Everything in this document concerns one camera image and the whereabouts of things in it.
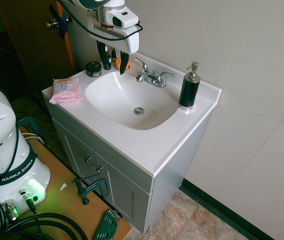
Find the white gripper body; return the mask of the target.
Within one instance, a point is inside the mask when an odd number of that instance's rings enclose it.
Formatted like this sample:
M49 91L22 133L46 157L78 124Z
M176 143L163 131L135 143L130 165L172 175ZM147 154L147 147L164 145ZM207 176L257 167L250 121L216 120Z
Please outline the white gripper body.
M102 28L94 15L89 15L88 30L95 34L89 33L91 38L129 55L139 49L139 33L136 32L137 28L135 26L127 29L115 26L112 29L105 29Z

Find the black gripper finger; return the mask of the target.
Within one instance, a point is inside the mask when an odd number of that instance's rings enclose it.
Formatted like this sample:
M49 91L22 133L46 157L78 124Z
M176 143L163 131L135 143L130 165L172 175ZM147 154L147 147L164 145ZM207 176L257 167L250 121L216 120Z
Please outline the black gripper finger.
M124 74L129 61L129 54L121 51L120 75Z
M107 51L105 49L106 45L103 42L97 41L97 48L99 52L99 56L101 58L104 69L111 69L110 58L108 58Z

